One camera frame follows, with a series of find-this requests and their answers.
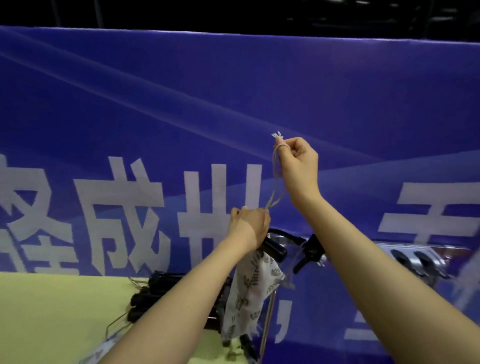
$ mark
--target black rubber grip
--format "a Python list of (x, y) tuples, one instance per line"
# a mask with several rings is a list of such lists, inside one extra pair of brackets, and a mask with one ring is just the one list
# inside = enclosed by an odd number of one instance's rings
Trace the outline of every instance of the black rubber grip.
[(264, 242), (262, 243), (262, 245), (260, 245), (259, 249), (267, 253), (269, 256), (275, 259), (278, 263), (282, 263), (288, 254), (287, 249), (285, 247), (281, 246), (279, 243), (274, 242), (268, 237), (265, 238)]

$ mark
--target blue banner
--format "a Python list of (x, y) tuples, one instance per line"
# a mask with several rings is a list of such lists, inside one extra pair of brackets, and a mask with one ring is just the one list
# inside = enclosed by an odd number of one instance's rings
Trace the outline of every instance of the blue banner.
[[(1, 27), (0, 270), (190, 270), (232, 207), (268, 201), (277, 130), (317, 150), (322, 194), (371, 239), (474, 251), (479, 60), (466, 43)], [(271, 216), (311, 233), (287, 197)], [(473, 319), (477, 261), (439, 287)], [(334, 270), (295, 285), (269, 360), (389, 362)]]

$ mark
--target yellow table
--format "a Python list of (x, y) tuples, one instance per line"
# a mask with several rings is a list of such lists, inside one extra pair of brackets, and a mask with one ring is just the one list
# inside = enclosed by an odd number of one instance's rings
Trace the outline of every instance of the yellow table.
[[(122, 277), (0, 272), (0, 362), (78, 362), (104, 340), (135, 292)], [(189, 364), (247, 363), (227, 352), (219, 335), (205, 330)]]

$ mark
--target hand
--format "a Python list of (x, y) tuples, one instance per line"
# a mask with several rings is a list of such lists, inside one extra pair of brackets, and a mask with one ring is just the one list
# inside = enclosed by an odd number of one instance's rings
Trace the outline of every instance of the hand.
[(296, 208), (310, 197), (320, 196), (318, 190), (318, 154), (303, 138), (277, 138), (275, 146), (282, 166), (282, 178)]
[(243, 254), (247, 254), (262, 244), (269, 225), (268, 210), (263, 208), (249, 210), (246, 206), (239, 210), (234, 207), (230, 214), (230, 225), (224, 241), (240, 248)]

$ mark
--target white cloth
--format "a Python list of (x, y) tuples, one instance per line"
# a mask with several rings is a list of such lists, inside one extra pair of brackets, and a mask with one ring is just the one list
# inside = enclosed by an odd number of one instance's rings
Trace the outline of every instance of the white cloth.
[(264, 300), (285, 278), (276, 261), (255, 251), (238, 262), (222, 326), (222, 340), (243, 334), (258, 335), (257, 322)]

